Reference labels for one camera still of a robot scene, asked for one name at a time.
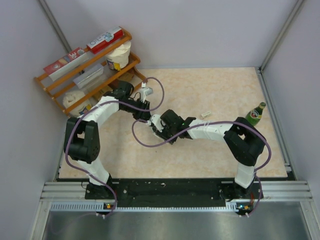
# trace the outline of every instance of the cardboard box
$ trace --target cardboard box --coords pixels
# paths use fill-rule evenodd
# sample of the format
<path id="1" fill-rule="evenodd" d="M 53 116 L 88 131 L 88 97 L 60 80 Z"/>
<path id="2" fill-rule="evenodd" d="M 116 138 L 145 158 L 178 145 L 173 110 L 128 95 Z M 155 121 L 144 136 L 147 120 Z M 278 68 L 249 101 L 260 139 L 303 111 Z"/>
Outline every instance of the cardboard box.
<path id="1" fill-rule="evenodd" d="M 46 66 L 43 70 L 55 81 L 88 59 L 87 53 L 78 47 L 54 63 Z"/>
<path id="2" fill-rule="evenodd" d="M 114 43 L 116 40 L 120 39 L 123 35 L 124 31 L 121 27 L 117 26 L 93 39 L 86 46 L 93 54 L 96 54 L 110 44 Z"/>

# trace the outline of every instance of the green glass bottle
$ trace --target green glass bottle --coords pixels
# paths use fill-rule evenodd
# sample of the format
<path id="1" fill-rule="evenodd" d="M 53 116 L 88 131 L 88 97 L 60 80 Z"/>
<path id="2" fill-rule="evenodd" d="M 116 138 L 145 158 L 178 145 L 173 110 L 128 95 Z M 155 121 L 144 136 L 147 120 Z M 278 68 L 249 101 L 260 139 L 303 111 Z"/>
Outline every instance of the green glass bottle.
<path id="1" fill-rule="evenodd" d="M 248 112 L 248 114 L 245 116 L 245 119 L 247 119 L 252 126 L 257 125 L 262 118 L 262 112 L 265 107 L 266 107 L 266 103 L 261 102 L 259 106 L 257 106 L 255 109 L 252 109 L 250 112 Z"/>

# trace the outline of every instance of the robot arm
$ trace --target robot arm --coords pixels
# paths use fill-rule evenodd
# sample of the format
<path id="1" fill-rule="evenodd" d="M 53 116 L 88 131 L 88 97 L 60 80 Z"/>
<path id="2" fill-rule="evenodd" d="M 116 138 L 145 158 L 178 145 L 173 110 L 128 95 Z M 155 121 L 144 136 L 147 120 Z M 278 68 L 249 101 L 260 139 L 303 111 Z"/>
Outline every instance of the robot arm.
<path id="1" fill-rule="evenodd" d="M 146 97 L 153 93 L 152 88 L 143 85 L 139 90 L 140 98 L 138 100 L 130 98 L 132 91 L 133 86 L 130 83 L 119 81 L 117 89 L 112 92 L 107 92 L 95 105 L 96 109 L 89 112 L 82 119 L 69 146 L 68 155 L 73 160 L 77 161 L 83 169 L 101 180 L 103 183 L 107 183 L 109 186 L 112 185 L 112 178 L 103 167 L 99 158 L 99 128 L 112 114 L 119 110 L 132 113 L 133 118 L 135 119 L 149 120 L 151 117 L 149 111 L 140 111 L 132 109 L 124 104 L 119 104 L 119 101 L 121 101 L 122 103 L 129 104 L 138 109 L 148 110 L 150 108 L 150 102 L 146 100 Z M 71 117 L 67 121 L 64 151 L 66 151 L 71 132 L 78 120 L 79 119 L 76 117 Z M 91 184 L 102 186 L 100 182 L 93 179 L 90 175 L 88 175 L 88 177 Z"/>
<path id="2" fill-rule="evenodd" d="M 238 117 L 235 122 L 242 123 L 256 130 L 243 117 Z M 225 142 L 235 159 L 239 162 L 234 181 L 243 189 L 248 189 L 255 178 L 255 164 L 265 146 L 264 142 L 250 130 L 230 123 L 208 125 L 208 122 L 196 119 L 195 117 L 188 117 L 186 120 L 183 120 L 182 117 L 178 116 L 171 109 L 161 116 L 153 115 L 149 121 L 149 125 L 152 127 L 155 135 L 164 140 L 168 140 L 182 130 L 199 124 L 205 125 L 191 128 L 179 135 L 179 137 L 182 139 L 209 139 Z M 172 139 L 169 143 L 173 144 L 177 138 Z"/>

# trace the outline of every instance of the marble floor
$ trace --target marble floor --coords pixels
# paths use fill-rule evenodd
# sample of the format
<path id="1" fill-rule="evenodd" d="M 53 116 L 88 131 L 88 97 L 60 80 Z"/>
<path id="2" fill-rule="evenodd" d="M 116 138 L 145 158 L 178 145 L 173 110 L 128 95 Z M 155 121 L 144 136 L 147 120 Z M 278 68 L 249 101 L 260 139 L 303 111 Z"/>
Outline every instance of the marble floor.
<path id="1" fill-rule="evenodd" d="M 211 111 L 207 121 L 233 121 L 244 117 L 248 111 L 264 101 L 264 96 L 253 67 L 237 68 L 179 68 L 142 69 L 146 77 L 158 78 L 165 89 L 164 102 L 152 112 L 162 114 L 174 110 L 183 119 L 200 118 Z M 148 96 L 151 108 L 161 100 L 159 84 L 150 80 L 153 88 Z M 179 139 L 173 145 L 156 148 L 141 146 L 135 141 L 131 126 L 131 114 L 119 111 L 113 114 L 99 130 L 101 150 L 99 157 L 105 169 L 113 178 L 224 178 L 234 177 L 238 162 L 227 145 L 206 139 Z M 271 146 L 272 158 L 269 164 L 258 171 L 260 177 L 286 177 L 283 157 L 272 126 L 268 106 L 256 128 L 265 136 Z M 137 137 L 145 144 L 162 142 L 153 135 L 150 127 L 138 123 Z M 264 148 L 257 166 L 268 157 Z M 62 161 L 60 178 L 83 178 L 86 175 L 70 168 Z"/>

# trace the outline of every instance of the wooden shelf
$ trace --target wooden shelf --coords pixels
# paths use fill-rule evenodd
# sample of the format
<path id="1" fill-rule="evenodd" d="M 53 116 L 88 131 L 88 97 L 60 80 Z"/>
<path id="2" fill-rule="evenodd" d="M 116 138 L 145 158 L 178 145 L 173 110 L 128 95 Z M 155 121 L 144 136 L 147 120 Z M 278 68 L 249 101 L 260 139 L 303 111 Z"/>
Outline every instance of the wooden shelf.
<path id="1" fill-rule="evenodd" d="M 81 98 L 80 100 L 78 100 L 77 102 L 75 102 L 73 105 L 71 105 L 68 108 L 64 108 L 58 101 L 57 98 L 60 97 L 61 95 L 65 94 L 68 90 L 70 90 L 71 88 L 73 88 L 74 86 L 76 86 L 76 84 L 74 82 L 71 82 L 70 84 L 68 84 L 67 86 L 63 87 L 61 90 L 57 91 L 56 93 L 52 94 L 52 91 L 57 88 L 58 86 L 61 86 L 64 82 L 66 82 L 67 80 L 69 80 L 70 78 L 72 78 L 73 76 L 75 76 L 76 74 L 79 74 L 81 71 L 83 71 L 85 68 L 87 68 L 88 66 L 90 66 L 91 64 L 95 63 L 96 61 L 100 60 L 101 58 L 103 58 L 106 54 L 110 53 L 111 51 L 113 51 L 114 49 L 116 49 L 117 47 L 119 47 L 120 45 L 122 45 L 123 43 L 130 41 L 132 39 L 131 34 L 126 31 L 125 29 L 123 29 L 124 32 L 124 36 L 118 40 L 117 42 L 111 44 L 109 47 L 105 48 L 104 50 L 100 51 L 99 53 L 97 53 L 96 55 L 94 55 L 93 58 L 91 58 L 90 60 L 88 60 L 87 62 L 81 64 L 80 66 L 76 67 L 75 69 L 73 69 L 72 71 L 66 73 L 65 75 L 63 75 L 62 77 L 60 77 L 59 79 L 57 79 L 56 81 L 54 81 L 51 85 L 49 86 L 44 86 L 42 81 L 44 79 L 46 79 L 48 77 L 48 74 L 44 73 L 38 77 L 35 77 L 34 80 L 40 85 L 40 87 L 49 95 L 49 97 L 55 102 L 55 104 L 58 105 L 58 107 L 62 110 L 62 112 L 64 114 L 66 114 L 67 116 L 70 116 L 69 113 L 70 111 L 72 111 L 74 108 L 76 108 L 77 106 L 79 106 L 80 104 L 82 104 L 84 101 L 86 101 L 87 99 L 89 99 L 90 97 L 92 97 L 93 95 L 95 95 L 99 90 L 101 90 L 102 88 L 106 87 L 107 85 L 109 85 L 110 83 L 112 83 L 113 81 L 115 81 L 117 78 L 119 78 L 122 74 L 126 73 L 129 70 L 133 70 L 133 73 L 139 77 L 141 79 L 141 81 L 143 81 L 146 77 L 141 74 L 137 69 L 136 69 L 136 65 L 138 63 L 140 63 L 140 58 L 135 55 L 133 52 L 130 52 L 129 55 L 129 63 L 126 67 L 124 67 L 123 69 L 121 69 L 120 71 L 118 71 L 116 74 L 110 76 L 109 78 L 107 78 L 102 84 L 100 84 L 98 87 L 96 87 L 94 90 L 92 90 L 91 92 L 87 93 L 83 98 Z M 89 49 L 86 47 L 84 48 L 85 52 L 88 52 Z M 107 63 L 106 61 L 103 61 L 101 63 L 103 66 L 105 66 Z M 135 86 L 135 90 L 138 89 L 141 86 L 141 83 L 138 84 L 137 86 Z"/>

